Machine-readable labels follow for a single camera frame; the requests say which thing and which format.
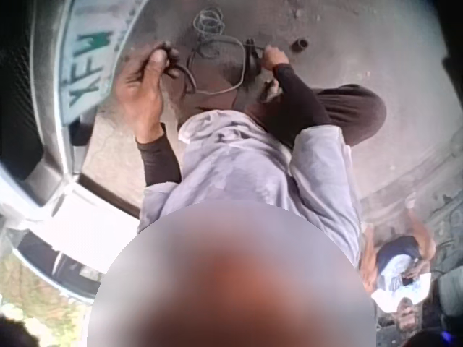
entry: person in background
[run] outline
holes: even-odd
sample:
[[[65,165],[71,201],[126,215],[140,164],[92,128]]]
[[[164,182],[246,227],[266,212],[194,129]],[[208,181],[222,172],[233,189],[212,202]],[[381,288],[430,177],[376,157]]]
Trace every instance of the person in background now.
[[[17,322],[0,314],[1,347],[39,347],[38,339],[29,334],[23,322]]]
[[[116,97],[135,134],[145,171],[139,231],[202,201],[250,200],[308,220],[357,267],[360,217],[350,146],[381,128],[384,102],[358,85],[314,93],[286,54],[267,46],[262,66],[283,90],[281,112],[249,107],[254,111],[242,113],[233,111],[232,102],[215,103],[212,110],[197,105],[202,113],[179,130],[187,144],[180,170],[160,122],[161,78],[178,77],[179,61],[170,43],[147,46],[133,54],[116,79]]]
[[[365,251],[360,263],[365,290],[382,311],[394,314],[400,330],[417,325],[415,305],[428,297],[430,261],[436,253],[436,243],[416,216],[414,206],[413,194],[405,202],[412,235],[400,236],[378,251],[373,241],[374,229],[366,226]]]

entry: black long sleeve undershirt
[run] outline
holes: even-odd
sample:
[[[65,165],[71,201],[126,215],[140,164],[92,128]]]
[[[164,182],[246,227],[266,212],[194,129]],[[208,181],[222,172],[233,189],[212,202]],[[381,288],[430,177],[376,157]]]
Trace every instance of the black long sleeve undershirt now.
[[[284,93],[284,105],[289,115],[284,121],[293,124],[297,133],[309,127],[331,124],[325,107],[296,75],[290,64],[277,65],[273,69],[273,75]]]
[[[167,139],[166,126],[163,123],[161,126],[164,130],[163,136],[147,144],[137,142],[143,160],[147,187],[158,183],[182,181],[179,161]]]

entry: car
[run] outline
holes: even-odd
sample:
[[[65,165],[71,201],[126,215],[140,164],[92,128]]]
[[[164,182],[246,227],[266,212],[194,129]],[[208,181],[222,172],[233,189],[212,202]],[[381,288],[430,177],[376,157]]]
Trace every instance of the car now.
[[[74,270],[104,273],[136,234],[134,213],[93,194],[80,176],[97,106],[111,92],[119,55],[146,2],[0,5],[0,235],[25,234],[14,253],[85,302],[98,287]],[[69,225],[69,214],[79,216],[78,228]],[[109,223],[104,230],[95,215]],[[121,232],[109,233],[108,226]],[[78,235],[94,247],[82,252]]]

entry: license plate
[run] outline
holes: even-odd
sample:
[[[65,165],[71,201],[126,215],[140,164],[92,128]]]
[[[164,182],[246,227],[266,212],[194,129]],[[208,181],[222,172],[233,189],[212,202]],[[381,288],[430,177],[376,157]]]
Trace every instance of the license plate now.
[[[69,2],[59,55],[59,102],[64,126],[111,92],[117,59],[146,2]]]

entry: man's right hand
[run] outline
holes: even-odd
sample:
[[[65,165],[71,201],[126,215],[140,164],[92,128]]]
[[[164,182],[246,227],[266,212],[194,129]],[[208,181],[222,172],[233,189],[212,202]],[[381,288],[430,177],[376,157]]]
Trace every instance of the man's right hand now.
[[[161,77],[164,72],[173,78],[178,77],[178,71],[169,69],[178,60],[179,52],[168,42],[146,46],[133,53],[117,77],[116,97],[140,144],[155,141],[163,135]]]
[[[262,67],[268,71],[273,71],[273,68],[279,64],[289,64],[286,54],[277,47],[266,46],[262,57]]]

